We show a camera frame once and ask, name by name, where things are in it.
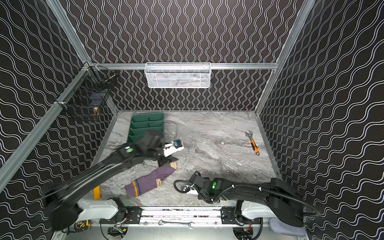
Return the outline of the green divided plastic tray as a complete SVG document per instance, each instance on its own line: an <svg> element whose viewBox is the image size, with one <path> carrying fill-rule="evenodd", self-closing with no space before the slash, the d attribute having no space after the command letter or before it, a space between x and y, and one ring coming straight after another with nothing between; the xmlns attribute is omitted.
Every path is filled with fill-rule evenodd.
<svg viewBox="0 0 384 240"><path fill-rule="evenodd" d="M165 130L164 113L135 114L131 117L127 142L136 143L143 138L147 131L158 131L162 135Z"/></svg>

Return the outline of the purple striped sock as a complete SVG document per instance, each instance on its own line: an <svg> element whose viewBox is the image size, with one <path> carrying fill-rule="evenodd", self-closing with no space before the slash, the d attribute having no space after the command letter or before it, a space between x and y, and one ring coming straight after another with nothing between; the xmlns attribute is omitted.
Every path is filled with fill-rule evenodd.
<svg viewBox="0 0 384 240"><path fill-rule="evenodd" d="M132 181L124 187L128 199L138 198L156 188L159 188L164 180L171 176L177 169L177 163L167 163L146 176Z"/></svg>

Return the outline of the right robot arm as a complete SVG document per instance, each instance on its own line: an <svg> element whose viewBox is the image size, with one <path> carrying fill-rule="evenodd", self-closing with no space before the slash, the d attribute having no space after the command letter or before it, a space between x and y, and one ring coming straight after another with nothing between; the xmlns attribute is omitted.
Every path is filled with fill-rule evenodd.
<svg viewBox="0 0 384 240"><path fill-rule="evenodd" d="M175 181L174 188L182 194L195 190L198 199L207 204L216 204L221 200L234 200L241 206L241 216L248 220L261 216L246 215L246 202L266 207L264 212L270 210L273 218L293 227L303 227L305 217L320 215L320 212L306 203L296 190L278 178L272 178L269 183L249 184L223 178L210 180L196 171L188 181Z"/></svg>

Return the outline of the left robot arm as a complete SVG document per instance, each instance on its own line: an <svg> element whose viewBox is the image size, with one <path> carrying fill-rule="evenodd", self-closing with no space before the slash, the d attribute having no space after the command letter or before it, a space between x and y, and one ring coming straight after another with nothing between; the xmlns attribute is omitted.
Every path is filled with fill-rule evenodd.
<svg viewBox="0 0 384 240"><path fill-rule="evenodd" d="M159 131L147 131L138 142L118 146L103 161L55 186L42 197L52 229L61 231L77 222L96 219L123 222L127 217L127 208L119 198L96 201L85 199L85 195L145 160L175 162L178 158L172 155L183 149L181 140L167 143Z"/></svg>

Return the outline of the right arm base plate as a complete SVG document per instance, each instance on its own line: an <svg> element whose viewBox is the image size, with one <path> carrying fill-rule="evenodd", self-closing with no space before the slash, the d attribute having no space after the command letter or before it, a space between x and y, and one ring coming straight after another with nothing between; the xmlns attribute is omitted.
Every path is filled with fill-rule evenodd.
<svg viewBox="0 0 384 240"><path fill-rule="evenodd" d="M220 217L223 225L259 225L261 223L261 219L253 219L249 220L243 217L240 213L240 210L236 210L235 207L222 207L220 209Z"/></svg>

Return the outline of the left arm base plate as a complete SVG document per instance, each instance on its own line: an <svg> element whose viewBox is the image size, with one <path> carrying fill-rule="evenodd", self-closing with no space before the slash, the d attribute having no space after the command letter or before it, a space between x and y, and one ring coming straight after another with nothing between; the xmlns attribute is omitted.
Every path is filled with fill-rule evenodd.
<svg viewBox="0 0 384 240"><path fill-rule="evenodd" d="M139 224L143 209L140 207L126 207L109 220L101 219L101 224Z"/></svg>

